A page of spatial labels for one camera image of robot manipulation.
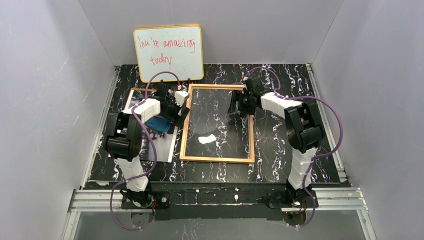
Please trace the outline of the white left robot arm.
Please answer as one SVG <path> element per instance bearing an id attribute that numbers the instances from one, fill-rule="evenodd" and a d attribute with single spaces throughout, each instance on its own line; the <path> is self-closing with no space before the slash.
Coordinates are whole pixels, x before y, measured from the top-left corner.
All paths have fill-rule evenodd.
<path id="1" fill-rule="evenodd" d="M 158 160 L 157 146 L 150 130 L 171 134 L 180 127 L 190 109 L 186 107 L 190 94 L 179 85 L 176 90 L 159 83 L 155 91 L 145 91 L 144 98 L 119 112 L 111 112 L 106 119 L 103 148 L 120 167 L 127 190 L 143 192 L 148 186 L 148 172 L 143 170 L 139 154 L 143 140 L 153 149 L 153 162 Z"/>

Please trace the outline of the light wooden picture frame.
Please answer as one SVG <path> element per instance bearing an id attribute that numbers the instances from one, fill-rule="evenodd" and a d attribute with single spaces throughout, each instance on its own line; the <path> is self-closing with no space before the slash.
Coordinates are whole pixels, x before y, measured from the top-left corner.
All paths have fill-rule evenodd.
<path id="1" fill-rule="evenodd" d="M 241 84 L 191 83 L 180 146 L 180 160 L 253 164 L 254 123 L 251 115 L 232 111 L 232 97 Z"/>

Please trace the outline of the colour street photo print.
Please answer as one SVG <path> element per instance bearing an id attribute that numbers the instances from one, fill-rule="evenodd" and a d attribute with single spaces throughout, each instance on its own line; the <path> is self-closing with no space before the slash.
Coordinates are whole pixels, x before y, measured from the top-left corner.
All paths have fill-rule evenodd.
<path id="1" fill-rule="evenodd" d="M 149 127 L 147 122 L 145 123 L 145 126 L 147 127 L 149 135 L 152 138 L 153 144 L 156 147 L 157 161 L 163 163 L 170 163 L 173 158 L 178 128 L 171 126 L 168 128 L 168 131 L 163 132 L 159 131 L 158 129 L 153 129 Z M 138 157 L 142 162 L 154 161 L 154 151 L 152 144 L 148 140 L 148 137 L 143 130 L 141 150 L 139 152 Z"/>

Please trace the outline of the clear plastic cover sheet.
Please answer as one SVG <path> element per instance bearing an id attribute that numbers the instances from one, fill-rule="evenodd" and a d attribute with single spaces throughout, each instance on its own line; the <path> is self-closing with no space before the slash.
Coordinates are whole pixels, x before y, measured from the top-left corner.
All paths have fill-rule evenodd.
<path id="1" fill-rule="evenodd" d="M 249 159 L 249 120 L 227 114 L 232 90 L 194 88 L 186 135 L 187 157 Z"/>

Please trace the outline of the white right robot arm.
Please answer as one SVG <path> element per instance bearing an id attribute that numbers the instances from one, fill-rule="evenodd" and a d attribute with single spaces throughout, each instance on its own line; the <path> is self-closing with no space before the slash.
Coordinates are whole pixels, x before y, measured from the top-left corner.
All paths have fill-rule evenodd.
<path id="1" fill-rule="evenodd" d="M 272 112 L 285 120 L 287 140 L 292 147 L 289 185 L 310 190 L 311 170 L 325 137 L 315 96 L 286 97 L 266 89 L 258 78 L 248 78 L 240 90 L 231 92 L 228 114 L 254 115 L 257 109 Z"/>

